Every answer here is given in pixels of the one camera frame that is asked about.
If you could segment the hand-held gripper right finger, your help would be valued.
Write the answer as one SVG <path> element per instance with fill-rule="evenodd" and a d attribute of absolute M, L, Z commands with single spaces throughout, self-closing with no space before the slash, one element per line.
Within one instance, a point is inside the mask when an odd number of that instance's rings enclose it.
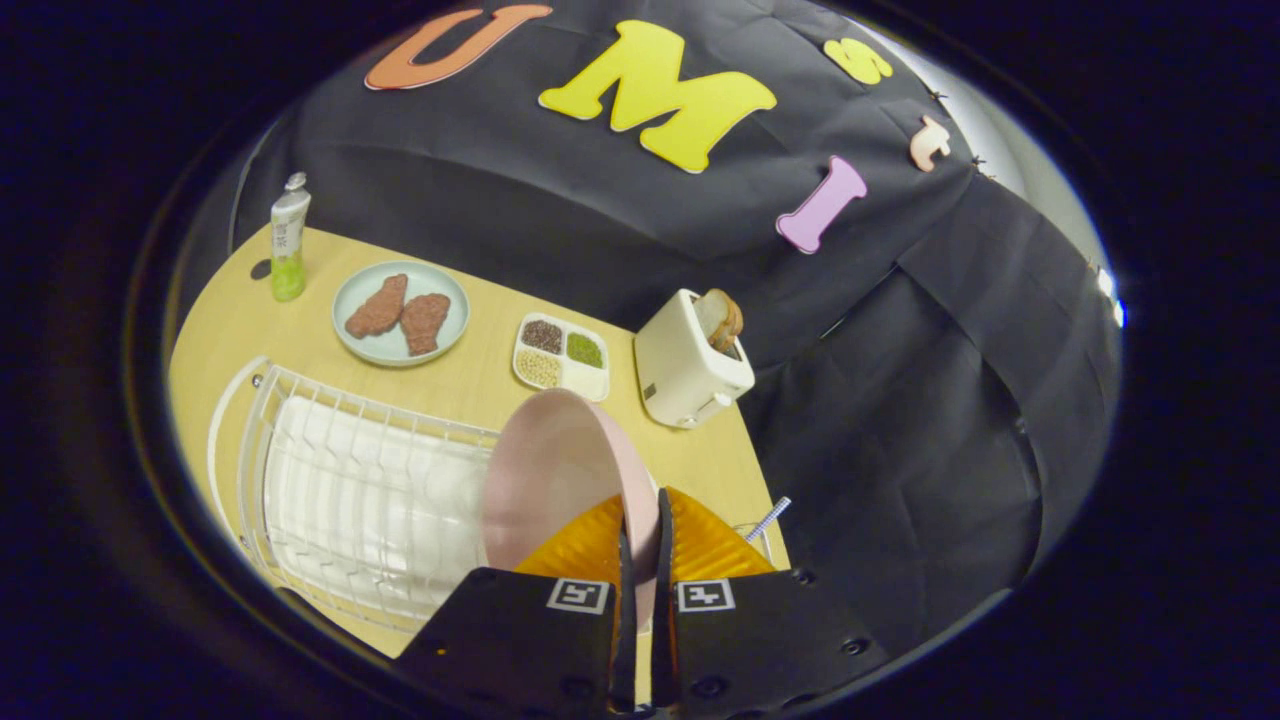
<path fill-rule="evenodd" d="M 694 497 L 658 495 L 652 702 L 672 716 L 774 716 L 844 691 L 888 652 L 805 568 L 774 569 Z"/>

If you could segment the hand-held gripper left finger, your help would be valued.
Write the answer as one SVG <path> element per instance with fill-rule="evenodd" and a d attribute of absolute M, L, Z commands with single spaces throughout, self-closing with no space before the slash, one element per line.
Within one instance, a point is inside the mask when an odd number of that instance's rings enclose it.
<path fill-rule="evenodd" d="M 612 496 L 515 569 L 470 571 L 396 670 L 477 716 L 622 716 L 637 707 L 636 664 L 634 562 Z"/>

